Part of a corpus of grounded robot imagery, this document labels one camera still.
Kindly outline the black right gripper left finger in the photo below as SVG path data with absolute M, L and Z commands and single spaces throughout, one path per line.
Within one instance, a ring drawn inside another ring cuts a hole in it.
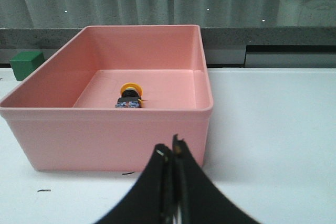
M 128 193 L 97 223 L 173 223 L 172 151 L 157 144 Z

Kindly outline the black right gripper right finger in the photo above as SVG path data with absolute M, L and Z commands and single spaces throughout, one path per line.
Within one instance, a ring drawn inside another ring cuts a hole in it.
M 187 143 L 173 136 L 173 172 L 182 223 L 257 223 L 212 183 Z

